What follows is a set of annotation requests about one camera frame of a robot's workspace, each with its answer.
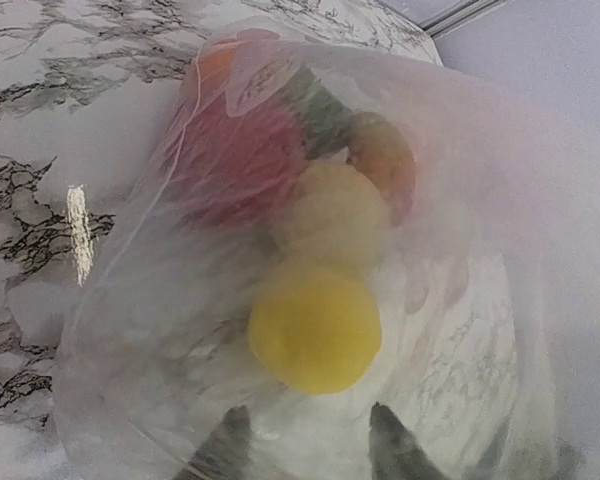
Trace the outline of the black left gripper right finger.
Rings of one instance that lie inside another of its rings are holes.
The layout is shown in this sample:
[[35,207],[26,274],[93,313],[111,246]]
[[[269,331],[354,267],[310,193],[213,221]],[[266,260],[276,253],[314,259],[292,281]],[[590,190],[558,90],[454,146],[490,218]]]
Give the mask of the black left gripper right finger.
[[447,479],[387,405],[376,402],[371,407],[369,425],[372,479]]

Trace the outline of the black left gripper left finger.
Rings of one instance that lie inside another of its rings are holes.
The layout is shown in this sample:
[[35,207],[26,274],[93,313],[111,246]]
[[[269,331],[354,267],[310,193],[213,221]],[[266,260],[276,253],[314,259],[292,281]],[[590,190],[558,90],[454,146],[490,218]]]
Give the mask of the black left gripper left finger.
[[251,441],[246,406],[229,409],[188,462],[178,479],[244,479]]

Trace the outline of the clear zip top bag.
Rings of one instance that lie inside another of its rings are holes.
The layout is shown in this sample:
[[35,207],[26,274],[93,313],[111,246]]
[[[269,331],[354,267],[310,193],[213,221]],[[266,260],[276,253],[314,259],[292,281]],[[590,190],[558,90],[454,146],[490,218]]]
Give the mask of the clear zip top bag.
[[80,479],[600,479],[600,136],[429,63],[231,25],[58,365]]

